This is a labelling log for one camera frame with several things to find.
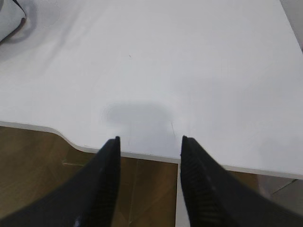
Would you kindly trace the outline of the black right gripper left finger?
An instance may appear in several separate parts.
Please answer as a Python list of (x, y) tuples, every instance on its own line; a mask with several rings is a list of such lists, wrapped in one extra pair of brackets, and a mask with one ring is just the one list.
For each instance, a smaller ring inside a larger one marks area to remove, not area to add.
[(121, 176), (120, 138), (109, 139), (70, 180), (2, 218), (2, 227), (109, 227)]

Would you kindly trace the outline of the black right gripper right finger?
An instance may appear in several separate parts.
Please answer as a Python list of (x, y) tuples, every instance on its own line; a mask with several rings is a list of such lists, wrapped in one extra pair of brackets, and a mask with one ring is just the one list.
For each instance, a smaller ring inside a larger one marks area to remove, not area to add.
[(180, 179), (192, 227), (301, 227), (302, 216), (248, 188), (194, 139), (182, 138)]

